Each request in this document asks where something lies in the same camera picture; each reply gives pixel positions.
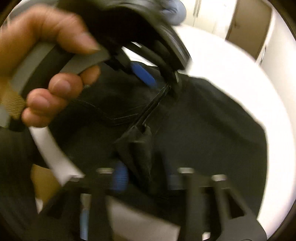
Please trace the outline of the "person's left hand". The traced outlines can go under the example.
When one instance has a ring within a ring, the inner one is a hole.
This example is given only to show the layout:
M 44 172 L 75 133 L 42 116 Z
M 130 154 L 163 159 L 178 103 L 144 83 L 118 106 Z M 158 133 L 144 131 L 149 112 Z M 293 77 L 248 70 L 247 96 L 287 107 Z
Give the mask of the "person's left hand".
M 88 32 L 82 19 L 70 12 L 37 4 L 17 16 L 1 31 L 1 86 L 6 86 L 15 69 L 39 41 L 57 42 L 76 54 L 92 54 L 99 44 Z M 47 88 L 32 90 L 27 97 L 22 121 L 28 127 L 46 127 L 84 86 L 92 85 L 100 75 L 95 65 L 80 75 L 59 73 Z

